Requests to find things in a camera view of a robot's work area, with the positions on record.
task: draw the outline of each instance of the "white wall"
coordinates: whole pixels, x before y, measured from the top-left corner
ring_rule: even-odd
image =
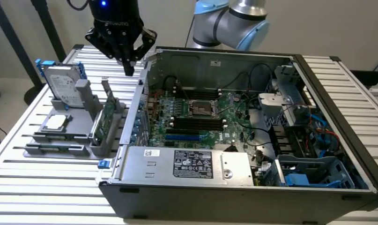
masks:
[[[72,0],[81,5],[85,0]],[[184,46],[194,0],[138,0],[145,26],[157,31],[157,45]],[[65,51],[86,43],[92,26],[86,8],[77,12],[65,0],[48,0]],[[29,0],[1,0],[1,5],[33,61],[54,59],[36,10]],[[339,56],[351,69],[371,69],[378,62],[378,0],[268,0],[270,32],[258,51]],[[0,30],[0,77],[27,77]]]

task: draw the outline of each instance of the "power supply label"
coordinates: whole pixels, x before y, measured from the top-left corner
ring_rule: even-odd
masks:
[[[213,178],[213,155],[210,151],[174,151],[173,175],[181,178]]]

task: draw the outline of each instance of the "green circuit board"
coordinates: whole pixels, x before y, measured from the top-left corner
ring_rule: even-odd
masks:
[[[157,96],[157,98],[150,98],[148,103],[149,117],[150,117],[150,138],[149,146],[164,147],[165,142],[170,140],[165,139],[166,130],[172,129],[169,126],[170,117],[176,118],[196,118],[196,119],[216,119],[226,120],[228,127],[224,131],[217,130],[200,130],[200,141],[173,141],[176,148],[197,148],[197,149],[214,149],[216,144],[232,144],[240,142],[240,134],[244,133],[245,136],[252,132],[249,129],[244,128],[237,124],[240,120],[241,124],[250,126],[249,120],[241,119],[236,116],[236,109],[240,106],[238,102],[233,101],[234,93],[222,92],[221,97],[214,100],[188,100],[177,99],[168,92]],[[198,104],[212,105],[213,112],[210,111],[194,111],[190,110],[190,106]],[[245,104],[241,105],[238,111],[245,113]]]

